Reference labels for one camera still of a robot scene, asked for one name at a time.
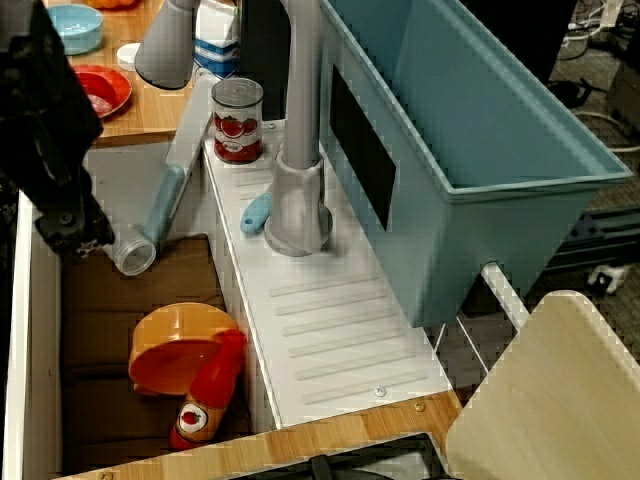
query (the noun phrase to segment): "tomato can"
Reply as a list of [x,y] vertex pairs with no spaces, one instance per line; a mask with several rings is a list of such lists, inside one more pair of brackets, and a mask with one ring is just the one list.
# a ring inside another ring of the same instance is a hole
[[251,163],[262,155],[262,87],[227,78],[213,87],[215,151],[227,163]]

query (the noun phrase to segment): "white countertop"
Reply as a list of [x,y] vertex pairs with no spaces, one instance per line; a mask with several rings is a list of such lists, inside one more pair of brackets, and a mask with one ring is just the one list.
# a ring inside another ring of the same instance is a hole
[[286,257],[262,233],[240,230],[245,208],[271,183],[271,152],[284,126],[273,123],[264,130],[264,155],[250,165],[220,161],[212,137],[204,150],[278,428],[450,390],[423,330],[410,328],[402,313],[328,161],[325,204],[334,230],[322,253]]

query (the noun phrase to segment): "can label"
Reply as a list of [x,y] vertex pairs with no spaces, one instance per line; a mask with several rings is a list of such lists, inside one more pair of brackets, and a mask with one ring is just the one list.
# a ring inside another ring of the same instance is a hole
[[256,107],[214,113],[216,154],[227,162],[252,162],[262,154],[262,121]]

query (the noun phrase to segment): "wooden countertop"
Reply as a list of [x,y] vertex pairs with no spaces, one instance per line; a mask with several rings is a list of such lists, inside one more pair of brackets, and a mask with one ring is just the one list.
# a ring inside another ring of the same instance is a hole
[[461,410],[448,391],[67,478],[217,480],[422,432],[443,448]]
[[[187,104],[191,86],[165,91],[145,83],[135,72],[118,66],[116,53],[127,43],[142,40],[164,0],[138,0],[131,8],[101,10],[104,35],[99,49],[67,57],[71,65],[102,65],[122,73],[131,82],[133,92],[127,104],[103,120],[104,132],[95,147],[155,143],[171,140]],[[43,0],[45,6],[85,4],[81,0]]]

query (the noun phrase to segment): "blue handle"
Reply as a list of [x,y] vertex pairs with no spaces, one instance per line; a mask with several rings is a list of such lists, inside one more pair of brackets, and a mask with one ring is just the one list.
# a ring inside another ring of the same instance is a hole
[[182,189],[184,180],[184,169],[179,165],[169,165],[164,173],[160,191],[156,195],[153,207],[151,207],[143,234],[155,245],[157,254],[162,250],[169,230],[171,230],[173,224],[173,217],[170,216],[171,210]]
[[263,193],[256,197],[244,211],[240,221],[240,230],[244,233],[256,233],[271,215],[271,194]]

